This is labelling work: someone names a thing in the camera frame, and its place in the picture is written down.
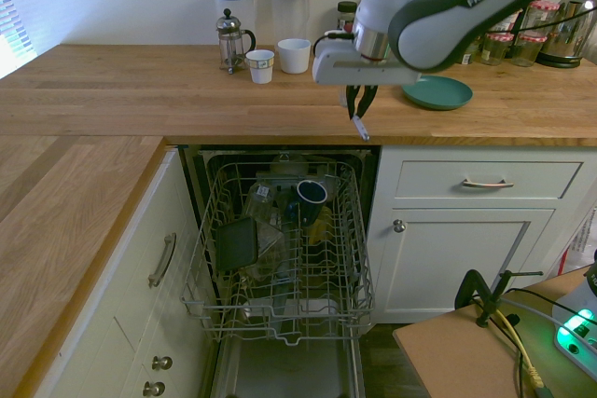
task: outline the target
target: white cup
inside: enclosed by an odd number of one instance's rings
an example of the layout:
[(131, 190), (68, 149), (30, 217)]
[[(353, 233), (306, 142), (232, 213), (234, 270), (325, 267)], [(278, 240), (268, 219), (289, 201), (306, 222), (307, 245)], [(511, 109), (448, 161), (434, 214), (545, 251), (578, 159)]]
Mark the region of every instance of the white cup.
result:
[(244, 55), (246, 64), (251, 69), (251, 79), (256, 84), (267, 84), (273, 73), (273, 51), (252, 50)]
[(278, 43), (282, 71), (287, 74), (302, 74), (309, 68), (311, 42), (307, 39), (284, 39)]

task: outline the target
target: green light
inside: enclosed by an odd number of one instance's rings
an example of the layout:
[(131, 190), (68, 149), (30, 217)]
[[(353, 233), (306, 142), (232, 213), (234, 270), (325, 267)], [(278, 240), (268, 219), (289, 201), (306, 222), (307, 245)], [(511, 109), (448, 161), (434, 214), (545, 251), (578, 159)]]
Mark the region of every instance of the green light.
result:
[[(579, 315), (577, 316), (572, 316), (570, 319), (568, 319), (568, 322), (564, 324), (568, 330), (575, 331), (579, 326), (584, 326), (585, 323), (588, 323), (586, 319), (592, 320), (593, 318), (593, 313), (590, 311), (590, 309), (582, 309), (578, 312), (578, 314)], [(560, 344), (562, 344), (564, 347), (567, 347), (569, 342), (574, 339), (568, 330), (564, 328), (560, 328), (558, 330), (558, 342), (560, 342)]]

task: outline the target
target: window blind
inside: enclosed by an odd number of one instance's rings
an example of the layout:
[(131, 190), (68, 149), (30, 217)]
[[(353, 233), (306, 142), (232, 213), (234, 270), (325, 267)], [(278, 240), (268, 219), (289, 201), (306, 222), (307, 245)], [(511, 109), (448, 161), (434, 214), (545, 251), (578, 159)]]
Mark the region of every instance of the window blind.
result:
[(12, 0), (0, 0), (0, 78), (36, 56)]

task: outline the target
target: mug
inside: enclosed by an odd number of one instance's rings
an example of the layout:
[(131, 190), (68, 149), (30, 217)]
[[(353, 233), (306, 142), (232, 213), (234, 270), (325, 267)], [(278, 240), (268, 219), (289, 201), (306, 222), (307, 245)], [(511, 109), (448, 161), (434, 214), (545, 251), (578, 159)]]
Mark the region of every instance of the mug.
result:
[(327, 190), (318, 182), (306, 179), (297, 184), (296, 197), (285, 208), (285, 217), (291, 221), (298, 221), (300, 211), (300, 226), (312, 225), (327, 202)]

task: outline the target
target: dishwasher rack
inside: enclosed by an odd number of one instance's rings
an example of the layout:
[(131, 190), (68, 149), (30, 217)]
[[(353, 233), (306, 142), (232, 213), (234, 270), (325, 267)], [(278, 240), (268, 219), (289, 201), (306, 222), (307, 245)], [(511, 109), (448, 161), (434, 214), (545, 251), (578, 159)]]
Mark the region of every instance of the dishwasher rack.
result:
[[(294, 346), (303, 339), (355, 339), (356, 329), (368, 325), (373, 286), (354, 169), (339, 161), (301, 163), (313, 174), (274, 174), (273, 164), (235, 162), (215, 175), (181, 300), (216, 340), (280, 339)], [(317, 172), (335, 190), (318, 239), (277, 213), (285, 249), (265, 278), (216, 270), (215, 231), (239, 218), (254, 182), (289, 188)]]

